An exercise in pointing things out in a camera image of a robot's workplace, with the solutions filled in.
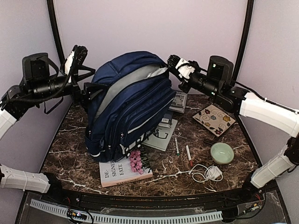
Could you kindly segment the grey ianra magazine book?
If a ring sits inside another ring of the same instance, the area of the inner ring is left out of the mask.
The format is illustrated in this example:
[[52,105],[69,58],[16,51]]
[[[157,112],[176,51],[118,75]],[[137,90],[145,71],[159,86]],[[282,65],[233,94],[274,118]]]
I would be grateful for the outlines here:
[[177,91],[175,98],[173,99],[169,110],[179,113],[185,112],[185,105],[187,101],[187,94],[181,91]]

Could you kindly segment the navy blue student backpack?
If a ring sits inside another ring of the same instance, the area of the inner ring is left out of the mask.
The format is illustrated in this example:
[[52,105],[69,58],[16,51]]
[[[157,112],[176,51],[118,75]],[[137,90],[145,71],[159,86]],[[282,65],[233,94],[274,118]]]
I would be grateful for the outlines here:
[[165,62],[147,51],[105,63],[92,83],[99,92],[87,107],[85,146],[97,162],[128,157],[154,132],[176,95]]

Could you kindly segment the white designer fate book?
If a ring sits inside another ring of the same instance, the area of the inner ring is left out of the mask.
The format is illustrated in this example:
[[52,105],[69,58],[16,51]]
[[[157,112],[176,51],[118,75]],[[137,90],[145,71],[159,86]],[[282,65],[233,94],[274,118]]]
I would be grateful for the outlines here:
[[111,187],[152,178],[148,156],[144,150],[133,151],[128,158],[119,161],[100,162],[102,187]]

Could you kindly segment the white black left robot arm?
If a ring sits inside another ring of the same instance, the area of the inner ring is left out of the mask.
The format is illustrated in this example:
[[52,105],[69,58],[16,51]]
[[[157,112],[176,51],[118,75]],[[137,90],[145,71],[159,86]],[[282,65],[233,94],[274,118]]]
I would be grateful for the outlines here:
[[[14,85],[0,100],[0,135],[6,132],[32,107],[39,107],[46,101],[58,98],[59,101],[44,113],[49,114],[57,108],[65,96],[87,108],[89,102],[99,93],[108,89],[104,84],[78,83],[95,73],[83,62],[87,49],[75,46],[69,56],[57,67],[47,53],[37,53],[23,58],[23,79]],[[21,189],[47,194],[55,203],[63,203],[66,193],[61,190],[61,182],[51,173],[30,173],[5,165],[0,166],[1,188]]]

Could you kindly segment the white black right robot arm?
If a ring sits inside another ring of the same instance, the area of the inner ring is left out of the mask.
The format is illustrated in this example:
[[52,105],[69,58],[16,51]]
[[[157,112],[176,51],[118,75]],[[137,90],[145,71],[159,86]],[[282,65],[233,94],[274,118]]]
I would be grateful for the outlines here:
[[289,134],[286,149],[266,164],[251,172],[239,191],[238,198],[249,202],[258,190],[284,172],[299,165],[299,111],[263,98],[243,84],[235,86],[233,63],[221,56],[211,56],[206,74],[196,61],[170,56],[169,68],[180,80],[179,88],[188,93],[191,88],[211,97],[223,110],[253,118]]

